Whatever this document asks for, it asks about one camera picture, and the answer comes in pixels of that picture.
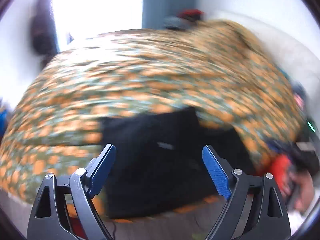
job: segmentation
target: orange flower pattern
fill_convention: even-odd
[[[100,153],[100,117],[186,106],[204,126],[233,125],[258,170],[273,157],[263,138],[293,140],[303,121],[288,80],[239,24],[105,33],[71,43],[29,86],[1,144],[1,186],[33,203],[47,172]]]

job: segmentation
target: black device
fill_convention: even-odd
[[[91,199],[102,189],[115,156],[116,148],[108,144],[98,158],[70,177],[46,174],[31,210],[27,240],[82,239],[72,231],[65,194],[71,194],[89,240],[112,240]],[[211,146],[203,148],[202,157],[219,194],[227,200],[206,240],[231,239],[247,194],[254,194],[252,207],[244,232],[236,239],[284,240],[290,237],[287,210],[272,174],[257,177],[233,169]]]

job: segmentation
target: gray floor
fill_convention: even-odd
[[[242,234],[249,215],[252,199],[247,198],[244,212],[234,233],[234,237]],[[172,214],[170,217],[124,224],[116,223],[115,239],[121,240],[202,240],[208,234],[217,220],[225,201],[206,204],[185,214]],[[18,230],[26,236],[30,205],[22,205],[9,198],[7,193],[0,190],[0,206],[15,224]],[[115,223],[105,223],[112,235]]]

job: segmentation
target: green light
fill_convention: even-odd
[[[308,125],[310,126],[310,128],[313,130],[313,132],[315,132],[316,130],[312,127],[311,123],[308,122]]]

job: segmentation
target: black cloth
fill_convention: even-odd
[[[206,144],[233,167],[254,173],[236,131],[202,128],[192,107],[101,122],[102,144],[117,149],[106,181],[110,218],[149,216],[217,194],[202,161]]]

